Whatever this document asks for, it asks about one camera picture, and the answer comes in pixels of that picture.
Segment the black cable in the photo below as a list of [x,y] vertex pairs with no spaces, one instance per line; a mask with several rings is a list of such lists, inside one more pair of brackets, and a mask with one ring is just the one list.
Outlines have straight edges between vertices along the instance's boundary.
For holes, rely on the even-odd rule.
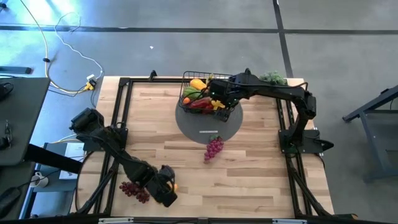
[[77,207],[77,191],[78,191],[78,183],[79,183],[80,172],[81,172],[81,170],[83,168],[83,165],[85,164],[87,159],[92,155],[92,153],[93,153],[93,151],[87,153],[86,157],[83,158],[83,162],[81,162],[79,173],[77,173],[76,187],[75,187],[75,209],[76,209],[76,211],[78,210],[78,207]]
[[391,103],[390,103],[390,110],[391,110],[392,102],[394,102],[394,99],[391,100]]
[[261,85],[261,84],[253,85],[253,84],[235,83],[235,82],[230,82],[230,81],[222,80],[222,79],[217,79],[217,80],[226,82],[226,83],[230,83],[230,84],[234,84],[234,85],[238,85],[238,86],[267,86],[267,87],[273,87],[273,88],[296,88],[296,87],[300,87],[302,85],[306,85],[305,90],[307,90],[307,88],[308,88],[308,82],[303,82],[303,83],[295,85],[295,86],[284,86],[284,85]]
[[50,92],[53,92],[53,93],[56,93],[56,94],[59,94],[59,95],[63,95],[63,96],[75,97],[75,96],[78,94],[78,92],[79,92],[80,90],[82,90],[84,87],[86,87],[86,85],[83,85],[83,86],[82,86],[80,89],[78,89],[78,90],[71,90],[71,91],[76,91],[76,93],[75,93],[74,95],[68,95],[68,94],[60,93],[60,92],[57,92],[57,91],[54,91],[54,90],[50,90],[50,89],[49,89],[49,91],[50,91]]
[[95,98],[95,95],[97,94],[96,90],[97,90],[96,88],[93,90],[93,92],[91,93],[91,97],[90,97],[91,105],[93,105],[93,108],[96,107],[96,105],[94,104],[94,98]]
[[[48,177],[49,175],[51,175],[51,174],[53,174],[53,173],[56,173],[56,172],[58,172],[58,171],[61,171],[61,169],[57,169],[57,170],[55,170],[55,171],[53,171],[53,172],[51,172],[51,173],[45,175],[43,178],[40,178],[39,180],[42,180],[42,179]],[[32,182],[36,182],[36,181],[38,181],[38,180],[31,180],[31,181],[28,181],[28,182],[26,182],[26,183],[21,184],[21,185],[18,186],[17,188],[22,187],[23,185],[26,185],[26,184],[30,184],[30,183],[32,183]]]
[[319,157],[319,159],[321,159],[321,161],[322,161],[322,164],[323,164],[323,169],[325,169],[325,161],[323,160],[323,158],[322,158],[322,156],[321,155],[319,155],[318,153],[314,153],[316,156],[318,156]]
[[[91,135],[88,135],[88,134],[79,134],[78,136],[83,136],[83,137],[86,137],[86,138],[94,138],[94,139],[100,140],[103,144],[106,144],[112,151],[114,151],[115,155],[117,155],[119,159],[122,159],[122,160],[125,160],[125,161],[129,161],[129,162],[140,163],[140,164],[143,164],[143,165],[149,167],[150,169],[152,169],[152,170],[154,171],[155,178],[156,178],[156,180],[158,181],[158,183],[160,183],[159,173],[158,173],[158,171],[157,171],[157,169],[156,169],[155,167],[152,167],[152,166],[150,166],[149,164],[146,164],[145,162],[140,161],[140,160],[139,160],[138,158],[136,158],[136,157],[134,157],[134,158],[137,159],[137,160],[133,160],[133,159],[130,159],[130,158],[125,158],[125,157],[123,157],[123,156],[120,155],[119,152],[118,152],[117,150],[115,150],[108,142],[106,142],[104,139],[102,139],[102,138],[100,138],[100,137],[98,137],[98,136],[91,136]],[[161,188],[163,188],[163,189],[165,190],[164,185],[158,184],[158,186],[161,187]],[[171,193],[172,190],[174,190],[174,184],[172,185],[172,189],[170,189],[170,190],[167,192],[167,194]]]

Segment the metal stand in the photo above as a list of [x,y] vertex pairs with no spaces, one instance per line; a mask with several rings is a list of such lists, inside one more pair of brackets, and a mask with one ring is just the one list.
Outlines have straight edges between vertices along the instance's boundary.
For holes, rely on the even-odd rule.
[[74,174],[78,174],[81,169],[81,162],[50,152],[32,144],[28,145],[24,159],[26,161],[37,162],[39,164],[59,168]]
[[371,152],[379,167],[379,170],[364,177],[365,182],[398,175],[398,169],[393,167],[388,156],[388,151],[396,151],[394,147],[396,146],[396,137],[393,134],[390,135],[390,133],[396,133],[398,111],[377,110],[380,106],[397,97],[398,85],[394,88],[384,90],[375,99],[343,117],[343,120],[347,123],[355,118],[361,118]]

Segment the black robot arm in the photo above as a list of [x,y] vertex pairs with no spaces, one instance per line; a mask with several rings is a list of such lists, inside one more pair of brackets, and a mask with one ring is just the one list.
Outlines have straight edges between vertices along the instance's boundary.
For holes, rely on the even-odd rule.
[[[289,130],[280,131],[280,144],[285,152],[294,153],[299,151],[305,143],[309,152],[323,152],[333,147],[333,144],[327,141],[321,141],[317,130],[304,131],[308,120],[313,119],[316,114],[316,99],[312,94],[302,88],[302,83],[298,86],[271,85],[261,81],[257,76],[250,73],[240,73],[233,75],[228,79],[210,80],[208,88],[212,99],[220,100],[225,105],[224,109],[216,112],[215,116],[223,121],[227,121],[231,108],[235,107],[239,100],[249,99],[252,96],[268,96],[281,100],[291,101],[297,109],[297,119],[295,124],[289,127]],[[311,140],[306,141],[304,132],[308,133]]]
[[[72,119],[70,129],[77,134],[77,139],[83,142],[93,141],[110,153],[114,160],[123,166],[128,179],[140,187],[145,187],[157,202],[169,207],[177,199],[177,194],[174,192],[175,174],[170,166],[163,165],[157,170],[156,167],[130,156],[124,150],[128,131],[126,128],[104,127],[103,116],[94,109],[86,108]],[[103,190],[102,186],[105,185],[106,183],[101,183],[98,186],[101,189],[96,192]],[[83,207],[85,211],[90,210],[90,206]]]

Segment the gray floor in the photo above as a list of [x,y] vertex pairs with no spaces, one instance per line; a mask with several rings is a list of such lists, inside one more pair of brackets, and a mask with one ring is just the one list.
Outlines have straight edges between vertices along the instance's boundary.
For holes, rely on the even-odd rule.
[[[76,11],[83,26],[275,29],[271,0],[216,1],[25,1],[41,24],[54,25],[64,13]],[[286,29],[398,29],[398,1],[279,0]],[[0,25],[33,24],[19,1],[0,12]],[[76,24],[73,15],[63,25]],[[65,88],[78,89],[99,70],[45,32],[50,76]],[[61,32],[65,41],[94,57],[105,75],[181,75],[185,70],[238,73],[246,67],[261,74],[278,70],[284,61],[278,34],[207,34],[138,32]],[[398,35],[287,35],[294,77],[309,82],[317,97],[315,119],[323,139],[335,143],[325,154],[326,175],[336,213],[356,213],[360,219],[397,222],[398,179],[365,184],[373,168],[359,120],[341,117],[397,84]],[[44,76],[44,45],[39,32],[0,30],[0,65],[28,66],[31,76]],[[71,134],[70,119],[90,107],[90,93],[75,98],[48,93],[32,143],[56,141]],[[67,203],[70,198],[58,195]],[[57,215],[41,197],[34,212]]]

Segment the red grapes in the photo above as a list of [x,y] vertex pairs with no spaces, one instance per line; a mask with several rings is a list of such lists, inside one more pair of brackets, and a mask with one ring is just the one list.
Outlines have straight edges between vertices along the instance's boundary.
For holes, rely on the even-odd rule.
[[146,203],[149,201],[149,194],[144,190],[140,189],[139,186],[132,182],[122,182],[122,185],[119,186],[128,197],[132,195],[138,199],[141,203]]
[[206,146],[205,162],[214,158],[217,153],[223,150],[224,142],[220,136],[210,136],[210,143]]

